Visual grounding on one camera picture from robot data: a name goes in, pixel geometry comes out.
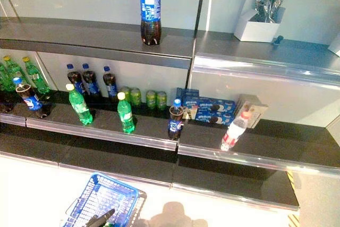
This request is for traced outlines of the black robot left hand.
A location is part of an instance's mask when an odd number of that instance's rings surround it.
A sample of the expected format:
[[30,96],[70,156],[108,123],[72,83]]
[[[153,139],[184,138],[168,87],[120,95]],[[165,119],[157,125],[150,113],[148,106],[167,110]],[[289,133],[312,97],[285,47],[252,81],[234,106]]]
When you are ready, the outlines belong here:
[[111,216],[115,213],[115,209],[110,209],[102,216],[94,215],[87,223],[87,227],[99,227],[104,226]]

